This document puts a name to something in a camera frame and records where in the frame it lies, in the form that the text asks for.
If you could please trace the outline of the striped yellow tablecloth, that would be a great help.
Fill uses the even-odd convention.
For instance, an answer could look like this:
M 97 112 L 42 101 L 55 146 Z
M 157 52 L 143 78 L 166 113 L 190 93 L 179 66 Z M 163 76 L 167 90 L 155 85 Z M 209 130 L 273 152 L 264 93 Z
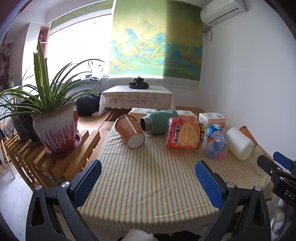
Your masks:
M 224 181 L 251 189 L 258 185 L 271 199 L 270 177 L 257 166 L 263 154 L 256 147 L 243 161 L 228 153 L 221 160 L 199 150 L 172 149 L 165 135 L 145 136 L 139 148 L 129 148 L 112 128 L 98 156 L 102 173 L 79 213 L 92 230 L 170 233 L 208 225 L 217 216 L 195 175 L 205 161 Z

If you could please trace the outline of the orange tissue pack right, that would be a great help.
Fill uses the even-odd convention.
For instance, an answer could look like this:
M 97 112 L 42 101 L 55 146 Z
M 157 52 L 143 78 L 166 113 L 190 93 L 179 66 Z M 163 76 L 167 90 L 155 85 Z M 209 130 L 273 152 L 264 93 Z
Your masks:
M 206 128 L 214 124 L 223 128 L 226 124 L 226 118 L 219 113 L 199 113 L 199 122 Z

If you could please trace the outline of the low table with lace cloth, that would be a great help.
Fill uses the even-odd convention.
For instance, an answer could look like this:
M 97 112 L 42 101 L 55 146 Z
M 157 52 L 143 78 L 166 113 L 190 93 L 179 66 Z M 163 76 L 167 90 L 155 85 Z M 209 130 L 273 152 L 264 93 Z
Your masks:
M 164 86 L 151 85 L 148 89 L 131 89 L 128 85 L 116 85 L 102 92 L 99 114 L 106 108 L 157 110 L 175 109 L 173 94 Z

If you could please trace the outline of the black bag on floor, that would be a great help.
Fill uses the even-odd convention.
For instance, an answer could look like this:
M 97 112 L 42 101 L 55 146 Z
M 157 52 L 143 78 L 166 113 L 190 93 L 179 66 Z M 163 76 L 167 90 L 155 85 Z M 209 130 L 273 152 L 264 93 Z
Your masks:
M 100 94 L 89 93 L 75 102 L 75 106 L 79 116 L 92 116 L 93 113 L 99 112 Z

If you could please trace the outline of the green landscape painting curtain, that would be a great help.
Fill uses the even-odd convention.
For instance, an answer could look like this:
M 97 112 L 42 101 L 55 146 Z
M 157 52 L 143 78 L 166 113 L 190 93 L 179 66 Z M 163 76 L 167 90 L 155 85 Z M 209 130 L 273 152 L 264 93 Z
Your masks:
M 110 75 L 161 76 L 198 81 L 201 8 L 181 1 L 116 1 Z

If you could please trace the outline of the dark potted plant behind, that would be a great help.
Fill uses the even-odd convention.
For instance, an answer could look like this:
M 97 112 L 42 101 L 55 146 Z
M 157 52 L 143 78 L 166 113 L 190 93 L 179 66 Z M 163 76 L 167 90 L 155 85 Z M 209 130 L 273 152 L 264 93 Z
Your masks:
M 32 75 L 24 77 L 20 85 L 1 90 L 1 120 L 10 119 L 20 140 L 29 139 L 30 149 L 42 145 L 33 127 L 32 115 L 43 110 L 38 87 L 27 82 L 33 78 Z

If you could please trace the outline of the wooden slatted plant stand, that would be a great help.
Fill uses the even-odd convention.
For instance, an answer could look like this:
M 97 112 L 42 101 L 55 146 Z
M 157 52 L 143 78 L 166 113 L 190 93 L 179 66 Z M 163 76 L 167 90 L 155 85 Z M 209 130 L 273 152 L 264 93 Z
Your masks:
M 65 180 L 71 181 L 98 157 L 101 149 L 100 132 L 83 130 L 81 136 L 79 146 L 63 157 L 50 156 L 44 146 L 30 149 L 29 141 L 18 141 L 18 134 L 2 140 L 1 150 L 31 189 L 38 184 L 51 188 Z

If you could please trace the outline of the white wall shelf unit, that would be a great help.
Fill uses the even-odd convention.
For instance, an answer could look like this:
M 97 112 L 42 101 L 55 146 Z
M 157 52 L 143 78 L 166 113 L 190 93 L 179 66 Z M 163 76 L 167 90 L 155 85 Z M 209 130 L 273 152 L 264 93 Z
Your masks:
M 26 31 L 22 57 L 22 85 L 36 85 L 34 72 L 34 53 L 38 52 L 38 42 L 41 43 L 46 54 L 50 27 L 36 23 L 29 23 Z

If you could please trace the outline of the green thermos bottle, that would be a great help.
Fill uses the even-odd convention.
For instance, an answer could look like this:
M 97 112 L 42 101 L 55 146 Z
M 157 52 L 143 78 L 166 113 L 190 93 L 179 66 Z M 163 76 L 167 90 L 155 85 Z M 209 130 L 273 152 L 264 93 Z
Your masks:
M 140 127 L 145 133 L 163 134 L 170 118 L 178 118 L 176 110 L 160 110 L 149 113 L 140 119 Z

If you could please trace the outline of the brown paper cup left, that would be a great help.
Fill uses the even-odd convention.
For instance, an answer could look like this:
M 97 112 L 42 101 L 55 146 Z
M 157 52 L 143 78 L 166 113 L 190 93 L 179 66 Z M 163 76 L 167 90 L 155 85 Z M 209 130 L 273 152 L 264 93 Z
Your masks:
M 145 135 L 134 116 L 126 114 L 119 117 L 115 122 L 115 130 L 131 149 L 138 148 L 145 142 Z

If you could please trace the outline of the orange tissue pack left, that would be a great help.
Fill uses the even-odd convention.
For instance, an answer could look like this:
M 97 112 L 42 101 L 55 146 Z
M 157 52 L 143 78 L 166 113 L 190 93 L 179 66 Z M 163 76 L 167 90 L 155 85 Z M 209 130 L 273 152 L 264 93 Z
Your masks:
M 128 113 L 129 115 L 135 117 L 137 123 L 140 124 L 140 119 L 143 116 L 146 116 L 150 113 L 156 112 L 156 109 L 148 109 L 148 108 L 132 108 L 132 110 Z

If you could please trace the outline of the spider plant in red-white pot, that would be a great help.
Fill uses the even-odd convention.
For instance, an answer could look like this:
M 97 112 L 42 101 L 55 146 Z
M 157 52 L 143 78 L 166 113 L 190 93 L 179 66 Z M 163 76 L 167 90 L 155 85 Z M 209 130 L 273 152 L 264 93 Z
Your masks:
M 75 101 L 89 93 L 99 92 L 86 86 L 90 82 L 76 79 L 74 70 L 85 61 L 70 62 L 49 78 L 47 58 L 41 44 L 34 53 L 36 86 L 43 110 L 32 115 L 33 127 L 40 141 L 52 155 L 63 155 L 75 149 L 78 112 Z

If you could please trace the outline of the orange tissue pack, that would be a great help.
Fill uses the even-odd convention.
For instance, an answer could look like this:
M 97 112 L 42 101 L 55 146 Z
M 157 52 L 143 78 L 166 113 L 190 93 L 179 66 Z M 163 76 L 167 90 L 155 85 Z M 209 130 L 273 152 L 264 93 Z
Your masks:
M 214 124 L 223 128 L 226 124 L 226 118 L 219 113 L 199 113 L 199 122 L 206 128 Z
M 137 123 L 140 124 L 140 119 L 143 116 L 146 116 L 150 113 L 156 112 L 156 109 L 148 109 L 148 108 L 132 108 L 132 110 L 128 113 L 129 115 L 135 117 Z
M 188 110 L 176 110 L 176 112 L 178 113 L 178 118 L 181 118 L 183 120 L 187 120 L 187 121 L 197 121 L 197 116 L 192 113 L 191 111 Z

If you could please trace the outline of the white paper cup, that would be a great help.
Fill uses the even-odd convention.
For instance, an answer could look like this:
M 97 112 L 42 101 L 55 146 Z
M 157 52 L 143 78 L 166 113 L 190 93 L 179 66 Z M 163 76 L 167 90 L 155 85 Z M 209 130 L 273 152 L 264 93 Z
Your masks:
M 237 128 L 231 128 L 226 132 L 226 143 L 228 149 L 240 161 L 247 159 L 254 149 L 253 141 Z

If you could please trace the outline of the orange patterned paper cup right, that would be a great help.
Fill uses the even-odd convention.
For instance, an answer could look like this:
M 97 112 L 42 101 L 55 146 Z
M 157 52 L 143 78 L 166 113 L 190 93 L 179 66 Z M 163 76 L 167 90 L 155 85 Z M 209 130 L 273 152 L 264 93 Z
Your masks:
M 255 149 L 257 146 L 257 141 L 255 140 L 254 136 L 251 134 L 247 126 L 242 126 L 241 128 L 239 128 L 239 130 L 253 142 L 253 148 Z

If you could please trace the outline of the orange tissue pack middle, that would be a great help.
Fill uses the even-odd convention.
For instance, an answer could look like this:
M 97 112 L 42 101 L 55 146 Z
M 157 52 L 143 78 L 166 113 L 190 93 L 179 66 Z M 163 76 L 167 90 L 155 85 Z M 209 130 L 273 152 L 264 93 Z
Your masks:
M 176 112 L 178 113 L 178 118 L 181 118 L 183 120 L 187 120 L 187 121 L 197 121 L 197 116 L 192 113 L 191 111 L 188 110 L 176 110 Z

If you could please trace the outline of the white wall air conditioner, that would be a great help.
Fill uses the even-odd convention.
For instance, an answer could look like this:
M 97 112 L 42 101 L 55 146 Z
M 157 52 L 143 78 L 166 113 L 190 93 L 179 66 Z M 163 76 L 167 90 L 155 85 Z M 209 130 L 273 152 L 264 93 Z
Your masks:
M 245 12 L 247 9 L 243 1 L 212 0 L 201 10 L 200 16 L 203 23 L 213 27 Z

